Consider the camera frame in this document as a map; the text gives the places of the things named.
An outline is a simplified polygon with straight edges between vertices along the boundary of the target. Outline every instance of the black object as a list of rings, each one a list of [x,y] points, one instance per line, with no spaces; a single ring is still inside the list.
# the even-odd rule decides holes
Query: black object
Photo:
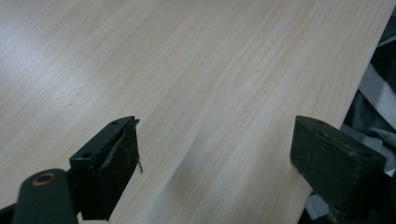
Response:
[[[0,223],[108,220],[139,163],[138,119],[117,119],[70,158],[71,169],[42,171],[21,185],[19,199],[0,210]]]
[[[329,205],[320,223],[365,220],[372,210],[383,223],[396,223],[395,177],[383,173],[384,156],[323,121],[297,116],[290,157]]]

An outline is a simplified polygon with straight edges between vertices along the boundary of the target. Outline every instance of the wood grain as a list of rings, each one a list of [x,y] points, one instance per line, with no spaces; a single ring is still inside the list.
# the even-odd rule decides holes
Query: wood grain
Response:
[[[0,1],[0,206],[135,115],[145,173],[110,223],[296,223],[294,117],[341,124],[394,5]]]

